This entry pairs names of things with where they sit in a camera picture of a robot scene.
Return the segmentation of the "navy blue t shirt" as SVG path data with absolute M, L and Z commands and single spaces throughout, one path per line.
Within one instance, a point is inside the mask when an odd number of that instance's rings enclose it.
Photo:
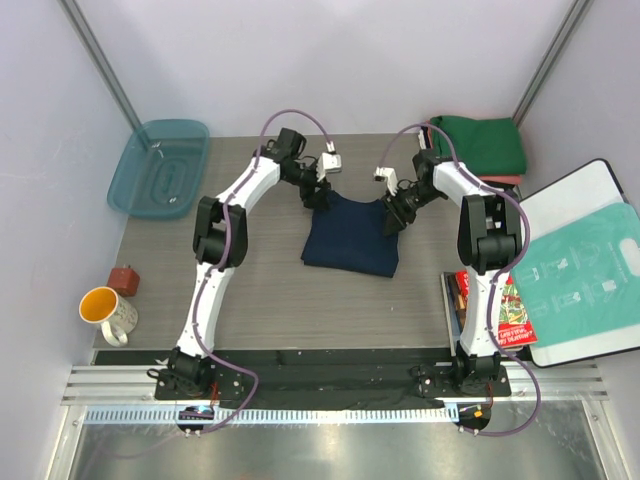
M 313 212 L 303 263 L 392 278 L 399 263 L 398 236 L 384 234 L 383 203 L 358 202 L 334 191 L 328 200 L 328 210 Z

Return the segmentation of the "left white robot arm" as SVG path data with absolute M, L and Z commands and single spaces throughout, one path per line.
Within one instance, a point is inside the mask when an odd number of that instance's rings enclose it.
M 306 138 L 283 128 L 276 139 L 258 146 L 247 168 L 226 190 L 201 198 L 192 243 L 194 293 L 177 344 L 157 374 L 158 394 L 171 391 L 200 399 L 211 391 L 213 365 L 218 362 L 213 358 L 218 317 L 227 287 L 248 252 L 249 213 L 281 181 L 300 189 L 306 207 L 325 206 L 330 190 L 326 176 L 333 166 L 341 166 L 334 142 L 326 137 L 325 145 L 326 151 L 312 164 L 301 163 Z

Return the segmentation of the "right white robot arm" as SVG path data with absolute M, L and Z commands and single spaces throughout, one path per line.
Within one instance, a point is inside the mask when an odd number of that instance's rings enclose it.
M 438 199 L 460 208 L 457 252 L 469 281 L 466 321 L 456 343 L 449 374 L 462 394 L 477 393 L 499 380 L 500 304 L 509 271 L 528 245 L 527 222 L 517 200 L 490 187 L 454 158 L 419 151 L 412 159 L 416 180 L 402 187 L 391 167 L 379 166 L 374 179 L 383 182 L 386 236 L 412 224 L 417 211 Z

